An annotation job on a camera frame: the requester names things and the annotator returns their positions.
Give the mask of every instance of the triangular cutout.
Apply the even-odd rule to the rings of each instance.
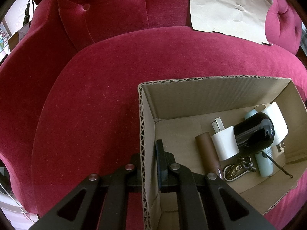
[[[219,189],[220,195],[226,206],[229,218],[236,221],[249,214],[249,211],[242,206],[236,199],[234,199],[225,189]]]
[[[77,213],[79,211],[85,194],[86,190],[81,190],[57,212],[57,215],[69,221],[74,221],[76,219]]]

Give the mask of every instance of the metal screw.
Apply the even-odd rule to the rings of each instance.
[[[135,166],[131,163],[129,163],[125,166],[125,170],[134,170],[134,168],[135,168]]]
[[[209,174],[207,175],[207,177],[208,177],[209,180],[215,180],[215,179],[217,178],[217,175],[214,174],[214,173],[209,173]]]
[[[178,170],[178,169],[180,169],[180,165],[177,164],[177,163],[172,163],[172,164],[171,164],[171,169],[172,169],[172,170]]]
[[[88,176],[88,179],[90,180],[90,181],[96,181],[97,179],[98,179],[98,175],[97,174],[90,174],[89,176]]]

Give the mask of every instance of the red velvet sofa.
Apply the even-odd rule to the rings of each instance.
[[[141,82],[290,77],[306,99],[307,72],[294,56],[301,21],[286,0],[267,15],[273,46],[193,31],[189,0],[36,1],[29,32],[0,67],[0,158],[29,212],[45,214],[86,175],[111,173],[139,151]],[[304,174],[266,214],[278,229],[306,201],[306,182]],[[141,229],[141,196],[129,207],[128,228]]]

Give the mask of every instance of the upholstery button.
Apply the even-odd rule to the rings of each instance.
[[[84,10],[88,10],[89,8],[90,8],[90,5],[88,3],[83,5]]]

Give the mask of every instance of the brown tube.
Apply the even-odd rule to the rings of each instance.
[[[213,172],[217,174],[221,179],[223,178],[223,172],[221,169],[220,161],[217,156],[214,144],[209,135],[209,132],[195,137],[196,143],[203,161],[206,174]]]

